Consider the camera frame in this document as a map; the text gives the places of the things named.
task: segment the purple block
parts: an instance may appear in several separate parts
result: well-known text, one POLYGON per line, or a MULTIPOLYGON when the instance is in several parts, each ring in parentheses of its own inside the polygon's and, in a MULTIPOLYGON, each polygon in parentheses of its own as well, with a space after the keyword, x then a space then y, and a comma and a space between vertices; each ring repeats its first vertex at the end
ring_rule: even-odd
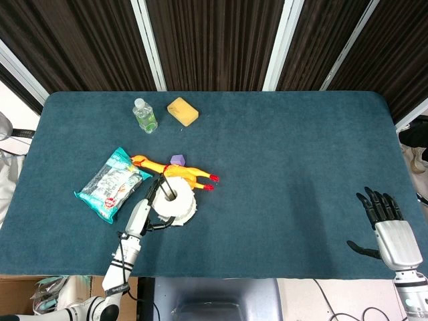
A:
POLYGON ((174 155, 171 157, 171 164, 184 166, 186 163, 183 155, 174 155))

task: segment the dark blue felt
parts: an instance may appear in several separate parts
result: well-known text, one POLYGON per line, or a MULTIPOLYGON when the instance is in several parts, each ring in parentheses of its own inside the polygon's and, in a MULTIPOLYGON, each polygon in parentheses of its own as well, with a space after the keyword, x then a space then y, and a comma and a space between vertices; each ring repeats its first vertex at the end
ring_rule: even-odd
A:
MULTIPOLYGON (((391 278, 347 239, 376 247, 355 197, 368 185, 397 198, 423 256, 428 230, 385 101, 373 92, 60 92, 49 97, 0 230, 0 273, 106 272, 146 181, 117 221, 101 220, 79 191, 118 147, 219 175, 196 191, 182 228, 149 233, 138 276, 391 278), (190 127, 166 107, 181 96, 197 110, 190 127), (159 127, 145 134, 132 113, 149 102, 159 127)), ((428 272, 427 264, 421 271, 428 272)))

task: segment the toilet paper roll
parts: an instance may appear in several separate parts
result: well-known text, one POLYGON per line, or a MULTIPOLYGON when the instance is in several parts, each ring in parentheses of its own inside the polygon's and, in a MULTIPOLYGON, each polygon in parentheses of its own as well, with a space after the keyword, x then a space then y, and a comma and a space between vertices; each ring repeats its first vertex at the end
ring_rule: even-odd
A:
MULTIPOLYGON (((158 189, 152 207, 163 221, 168 221, 171 216, 175 216, 172 225, 183 225, 196 212, 195 194, 184 178, 168 177, 167 180, 176 195, 175 199, 169 201, 163 190, 158 189)), ((173 198, 167 182, 164 182, 162 187, 168 197, 173 198)))

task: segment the plastic bottle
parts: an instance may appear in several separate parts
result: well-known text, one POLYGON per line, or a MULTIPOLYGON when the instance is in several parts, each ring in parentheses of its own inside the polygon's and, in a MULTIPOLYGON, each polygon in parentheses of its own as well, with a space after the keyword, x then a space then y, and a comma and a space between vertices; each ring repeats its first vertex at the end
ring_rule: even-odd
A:
POLYGON ((147 133, 150 134, 158 128, 158 123, 153 114, 153 108, 147 104, 143 99, 137 98, 134 102, 135 107, 132 109, 140 127, 147 133))

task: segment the rubber chicken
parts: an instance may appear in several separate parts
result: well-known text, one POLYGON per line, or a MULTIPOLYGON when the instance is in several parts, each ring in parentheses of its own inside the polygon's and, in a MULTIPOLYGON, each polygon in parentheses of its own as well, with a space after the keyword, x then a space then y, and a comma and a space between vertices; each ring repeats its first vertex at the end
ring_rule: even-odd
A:
POLYGON ((162 165, 155 162, 152 162, 147 157, 142 155, 136 155, 131 157, 132 163, 135 166, 143 167, 145 169, 151 169, 152 171, 158 172, 159 174, 163 173, 166 177, 180 176, 184 178, 190 187, 194 189, 205 189, 206 191, 212 191, 214 186, 211 184, 200 184, 196 181, 198 176, 207 177, 212 181, 219 182, 220 178, 216 175, 212 175, 196 169, 195 167, 186 167, 181 165, 162 165))

